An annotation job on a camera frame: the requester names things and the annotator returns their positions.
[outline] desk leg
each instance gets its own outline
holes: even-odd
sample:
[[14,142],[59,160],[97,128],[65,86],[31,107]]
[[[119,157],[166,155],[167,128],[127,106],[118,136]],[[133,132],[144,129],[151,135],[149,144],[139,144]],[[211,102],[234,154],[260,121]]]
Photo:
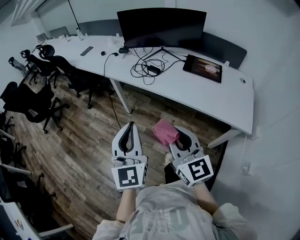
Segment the desk leg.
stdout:
[[63,226],[63,227],[59,227],[59,228],[47,231],[47,232],[41,232],[39,235],[40,235],[41,238],[49,238],[53,235],[65,232],[65,231],[67,231],[67,230],[69,230],[73,227],[74,227],[73,224],[69,224],[69,225],[66,225],[66,226]]
[[27,170],[24,170],[24,169],[21,169],[21,168],[12,167],[12,166],[5,165],[5,164],[2,164],[2,167],[5,167],[6,169],[8,169],[12,172],[15,172],[15,173],[22,173],[22,174],[25,174],[25,175],[31,175],[30,171],[27,171]]
[[9,137],[11,140],[15,140],[15,137],[14,137],[14,136],[12,136],[12,135],[10,135],[10,134],[4,132],[4,131],[1,130],[1,129],[0,129],[0,134],[3,134],[4,136]]
[[227,140],[234,138],[236,135],[238,135],[240,133],[241,133],[241,131],[239,131],[239,130],[230,129],[228,132],[224,133],[222,136],[220,136],[217,139],[215,139],[214,141],[210,142],[207,145],[207,147],[210,149],[214,148],[214,147],[226,142]]
[[123,107],[125,108],[126,112],[131,113],[131,107],[129,106],[129,104],[127,102],[127,99],[124,95],[124,92],[123,92],[123,89],[122,89],[120,83],[116,80],[111,79],[111,78],[110,78],[110,80],[111,80],[112,85],[113,85],[116,93],[118,94],[119,99],[121,100],[121,103],[123,104]]

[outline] black monitor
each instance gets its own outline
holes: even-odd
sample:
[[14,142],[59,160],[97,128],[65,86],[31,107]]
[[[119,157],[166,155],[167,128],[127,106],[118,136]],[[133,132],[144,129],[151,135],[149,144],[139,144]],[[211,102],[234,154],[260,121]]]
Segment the black monitor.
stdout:
[[206,13],[180,8],[141,8],[117,12],[125,46],[182,47],[200,40]]

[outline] tablet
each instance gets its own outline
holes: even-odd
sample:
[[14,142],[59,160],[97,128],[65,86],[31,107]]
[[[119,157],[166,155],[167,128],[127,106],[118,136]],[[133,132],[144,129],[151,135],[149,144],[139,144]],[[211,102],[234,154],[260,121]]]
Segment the tablet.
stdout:
[[221,83],[222,66],[205,59],[188,55],[183,70]]

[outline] laminate floor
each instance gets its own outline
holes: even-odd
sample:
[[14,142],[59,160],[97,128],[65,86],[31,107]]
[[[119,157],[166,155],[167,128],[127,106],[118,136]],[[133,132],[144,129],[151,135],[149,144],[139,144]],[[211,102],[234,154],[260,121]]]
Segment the laminate floor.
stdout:
[[[44,134],[44,122],[31,123],[21,113],[8,112],[7,116],[14,117],[12,134],[16,141],[27,146],[23,160],[32,171],[33,179],[44,173],[46,190],[56,193],[54,217],[61,224],[67,221],[75,226],[71,233],[75,239],[91,239],[103,219],[115,218],[120,203],[121,194],[115,188],[111,173],[111,143],[119,126],[107,94],[94,95],[93,108],[89,110],[87,92],[77,98],[63,77],[57,83],[58,87],[52,88],[55,96],[62,103],[70,104],[69,109],[60,113],[62,131],[52,120],[47,127],[49,133]],[[42,84],[38,81],[30,87],[38,92]],[[216,168],[223,145],[211,150],[206,146],[226,132],[228,125],[132,86],[126,85],[124,91],[133,108],[132,114],[125,112],[116,94],[112,95],[113,106],[121,126],[130,121],[138,125],[143,153],[149,157],[147,186],[165,182],[163,163],[168,149],[151,130],[161,118],[194,132]]]

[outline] pink cloth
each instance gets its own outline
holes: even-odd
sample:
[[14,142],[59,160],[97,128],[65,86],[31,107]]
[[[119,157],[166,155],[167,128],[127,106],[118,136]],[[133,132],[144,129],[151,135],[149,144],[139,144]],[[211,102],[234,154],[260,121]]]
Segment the pink cloth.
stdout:
[[179,139],[178,131],[166,119],[159,120],[159,122],[153,127],[152,131],[164,146],[167,146]]

